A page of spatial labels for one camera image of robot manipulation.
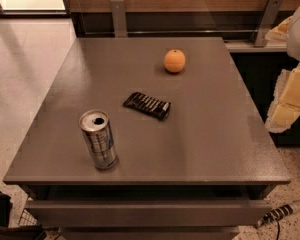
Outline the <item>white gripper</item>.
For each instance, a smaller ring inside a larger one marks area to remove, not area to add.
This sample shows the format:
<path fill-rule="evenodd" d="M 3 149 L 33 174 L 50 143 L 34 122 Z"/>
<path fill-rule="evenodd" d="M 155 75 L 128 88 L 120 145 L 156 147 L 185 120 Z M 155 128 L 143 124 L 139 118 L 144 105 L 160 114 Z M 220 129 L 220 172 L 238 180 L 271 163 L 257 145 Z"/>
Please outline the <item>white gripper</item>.
<path fill-rule="evenodd" d="M 300 6 L 276 27 L 269 30 L 267 41 L 285 42 L 287 53 L 300 62 Z M 283 69 L 274 89 L 266 129 L 271 133 L 282 133 L 291 128 L 300 116 L 300 63 L 292 71 Z"/>

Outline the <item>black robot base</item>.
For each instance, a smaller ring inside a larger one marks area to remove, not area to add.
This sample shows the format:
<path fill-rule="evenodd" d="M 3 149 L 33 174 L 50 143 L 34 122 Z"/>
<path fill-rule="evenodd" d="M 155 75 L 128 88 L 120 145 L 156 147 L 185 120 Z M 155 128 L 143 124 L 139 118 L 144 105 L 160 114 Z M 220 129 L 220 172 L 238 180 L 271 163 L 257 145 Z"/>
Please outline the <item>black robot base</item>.
<path fill-rule="evenodd" d="M 10 227 L 11 197 L 0 191 L 0 240 L 44 240 L 46 233 L 41 226 Z"/>

